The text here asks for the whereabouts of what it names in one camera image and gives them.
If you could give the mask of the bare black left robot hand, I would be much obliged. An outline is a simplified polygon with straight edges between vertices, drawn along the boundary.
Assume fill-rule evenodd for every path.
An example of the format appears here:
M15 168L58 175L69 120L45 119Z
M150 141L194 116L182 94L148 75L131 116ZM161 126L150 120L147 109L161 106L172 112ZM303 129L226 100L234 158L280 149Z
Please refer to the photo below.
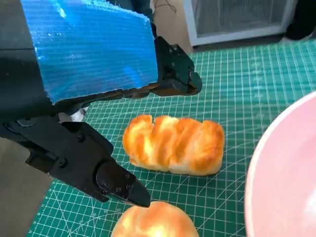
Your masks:
M0 135L28 149L26 163L101 201L148 207L143 184L85 122L61 122L95 101L195 95L190 57L156 35L147 0L3 0Z

